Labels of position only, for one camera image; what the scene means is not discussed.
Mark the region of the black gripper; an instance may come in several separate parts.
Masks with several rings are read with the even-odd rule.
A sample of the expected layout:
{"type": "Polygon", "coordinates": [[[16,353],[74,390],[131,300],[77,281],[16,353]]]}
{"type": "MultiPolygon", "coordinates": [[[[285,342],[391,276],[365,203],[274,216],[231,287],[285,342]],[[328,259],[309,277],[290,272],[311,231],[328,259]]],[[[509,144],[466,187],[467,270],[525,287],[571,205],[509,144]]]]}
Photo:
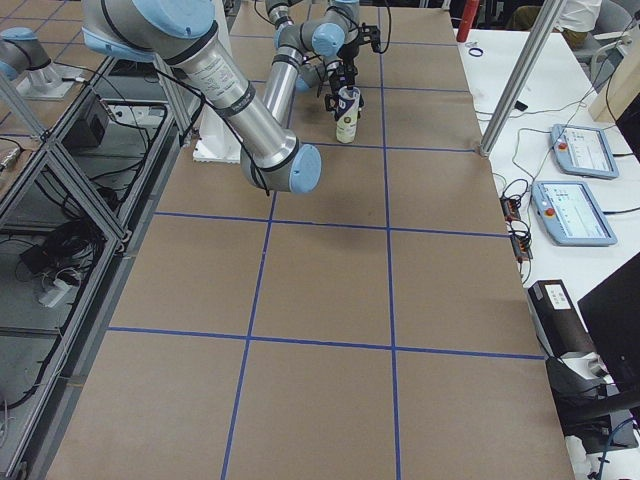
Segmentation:
{"type": "MultiPolygon", "coordinates": [[[[323,82],[327,81],[331,92],[325,95],[324,103],[327,112],[331,112],[335,117],[335,109],[338,100],[338,91],[342,87],[352,90],[355,87],[357,67],[352,59],[344,60],[342,67],[327,67],[324,73],[323,82]]],[[[360,100],[360,116],[363,108],[363,98],[360,100]]]]}
{"type": "Polygon", "coordinates": [[[362,23],[352,29],[339,50],[339,58],[344,63],[353,63],[364,45],[369,45],[374,53],[381,53],[381,33],[377,25],[362,23]]]}

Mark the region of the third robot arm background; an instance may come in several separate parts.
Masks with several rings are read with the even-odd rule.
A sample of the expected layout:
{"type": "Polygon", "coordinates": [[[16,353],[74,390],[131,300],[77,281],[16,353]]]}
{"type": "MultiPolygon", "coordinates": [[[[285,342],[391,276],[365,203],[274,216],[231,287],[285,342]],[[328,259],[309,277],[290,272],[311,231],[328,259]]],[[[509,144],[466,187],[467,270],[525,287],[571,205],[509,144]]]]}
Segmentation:
{"type": "Polygon", "coordinates": [[[54,64],[35,32],[11,27],[1,32],[1,72],[16,81],[16,90],[29,100],[61,100],[71,89],[77,74],[71,67],[54,64]]]}

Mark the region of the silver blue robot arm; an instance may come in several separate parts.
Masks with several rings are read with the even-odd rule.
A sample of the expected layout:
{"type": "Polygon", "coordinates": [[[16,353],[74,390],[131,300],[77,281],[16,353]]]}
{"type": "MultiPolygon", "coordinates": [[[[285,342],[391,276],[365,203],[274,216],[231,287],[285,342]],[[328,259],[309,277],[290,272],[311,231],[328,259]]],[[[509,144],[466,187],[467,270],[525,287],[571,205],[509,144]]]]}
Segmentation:
{"type": "Polygon", "coordinates": [[[210,1],[85,1],[83,35],[87,47],[105,56],[160,57],[182,70],[239,136],[247,180],[265,191],[304,194],[318,184],[322,161],[315,146],[284,126],[295,88],[329,84],[326,107],[337,112],[339,95],[355,89],[360,47],[380,52],[381,45],[378,27],[361,22],[356,1],[332,1],[323,17],[300,24],[289,15],[292,5],[265,4],[276,54],[263,98],[222,45],[210,1]]]}
{"type": "Polygon", "coordinates": [[[328,99],[336,101],[341,88],[355,88],[355,58],[362,39],[357,1],[330,1],[322,17],[299,24],[289,15],[294,5],[293,1],[266,3],[275,27],[276,53],[263,102],[279,123],[284,122],[295,91],[328,84],[328,99]]]}

